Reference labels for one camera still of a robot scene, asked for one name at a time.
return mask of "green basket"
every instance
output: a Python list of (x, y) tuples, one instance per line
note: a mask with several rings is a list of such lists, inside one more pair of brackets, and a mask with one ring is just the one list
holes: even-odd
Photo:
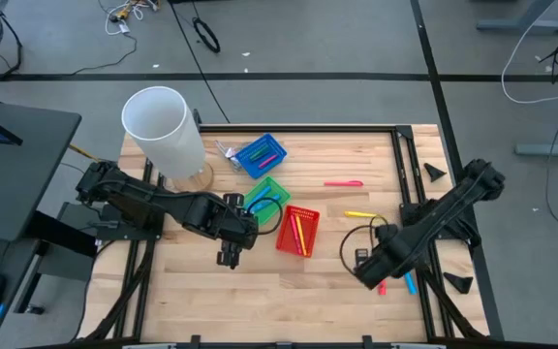
[[(276, 194), (279, 194), (281, 196), (281, 199), (279, 199), (281, 207), (285, 206), (292, 197), (292, 195), (290, 195), (290, 193), (284, 187), (279, 185), (279, 183), (277, 183), (277, 181), (269, 175), (266, 178), (262, 179), (258, 183), (258, 185), (256, 185), (253, 189), (251, 189), (249, 193), (247, 193), (247, 195), (244, 196), (245, 206), (247, 206), (247, 204), (249, 204), (251, 200), (253, 200), (253, 198), (258, 195), (258, 193), (264, 190), (266, 186), (270, 186), (270, 191), (268, 192), (268, 194), (264, 195), (264, 197), (272, 198)], [(277, 207), (277, 205), (274, 203), (270, 203), (270, 205), (260, 209), (255, 213), (255, 216), (258, 218), (258, 224), (260, 226), (266, 224), (266, 222), (277, 212), (279, 212), (279, 207)]]

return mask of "red basket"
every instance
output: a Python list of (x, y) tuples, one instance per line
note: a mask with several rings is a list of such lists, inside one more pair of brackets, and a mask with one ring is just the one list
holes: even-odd
[[(298, 247), (296, 246), (295, 233), (292, 230), (292, 223), (290, 222), (290, 216), (297, 214), (300, 219), (300, 226), (302, 228), (302, 235), (305, 241), (305, 249), (307, 250), (307, 255), (303, 256), (298, 253)], [(277, 236), (277, 249), (284, 252), (290, 252), (297, 256), (311, 258), (314, 251), (314, 242), (316, 241), (316, 233), (318, 232), (318, 221), (320, 220), (320, 213), (302, 207), (296, 206), (286, 206), (286, 212), (283, 217), (283, 223), (281, 225), (281, 231)]]

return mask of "yellow pen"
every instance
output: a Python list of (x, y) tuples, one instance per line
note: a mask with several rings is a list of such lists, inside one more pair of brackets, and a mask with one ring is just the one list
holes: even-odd
[(302, 255), (307, 255), (307, 249), (305, 249), (305, 237), (302, 235), (302, 227), (300, 226), (300, 217), (296, 216), (296, 226), (298, 227), (298, 236), (300, 237), (300, 246), (302, 247)]
[(376, 217), (378, 214), (376, 213), (366, 213), (366, 212), (356, 212), (356, 211), (344, 211), (346, 217), (368, 217), (373, 218)]

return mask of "blue marker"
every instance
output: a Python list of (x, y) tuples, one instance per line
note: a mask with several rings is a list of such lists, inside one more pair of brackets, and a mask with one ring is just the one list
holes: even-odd
[(250, 206), (252, 203), (254, 203), (254, 202), (256, 202), (257, 200), (259, 200), (259, 199), (263, 198), (264, 196), (266, 196), (266, 194), (268, 194), (269, 191), (270, 191), (270, 185), (268, 185), (268, 186), (266, 186), (264, 189), (262, 189), (262, 190), (260, 191), (260, 193), (258, 193), (258, 195), (256, 195), (256, 196), (249, 202), (249, 204), (245, 205), (244, 208), (245, 208), (245, 209), (249, 209), (249, 206)]
[[(275, 196), (272, 197), (272, 199), (279, 201), (281, 200), (281, 195), (276, 194)], [(259, 202), (255, 206), (253, 206), (253, 208), (251, 208), (251, 213), (255, 213), (263, 208), (266, 208), (268, 205), (272, 205), (272, 204), (274, 204), (274, 202), (272, 202), (271, 200), (264, 200), (262, 202)]]
[(408, 286), (408, 293), (410, 293), (411, 295), (416, 295), (417, 288), (415, 288), (413, 277), (411, 276), (410, 272), (404, 274), (404, 279), (406, 280), (406, 286)]

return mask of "blue basket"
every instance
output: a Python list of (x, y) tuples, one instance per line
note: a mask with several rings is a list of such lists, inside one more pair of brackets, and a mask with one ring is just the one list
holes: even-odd
[[(263, 149), (265, 145), (270, 148), (269, 152), (257, 159), (251, 161), (249, 158), (254, 155), (258, 150)], [(277, 157), (272, 160), (268, 165), (259, 168), (259, 165), (268, 159), (272, 155), (277, 155)], [(247, 173), (253, 178), (258, 179), (263, 174), (270, 171), (273, 167), (277, 166), (283, 159), (288, 155), (286, 149), (283, 148), (270, 134), (264, 134), (258, 138), (255, 142), (245, 146), (242, 150), (236, 153), (236, 159), (240, 162), (242, 167), (247, 171)]]

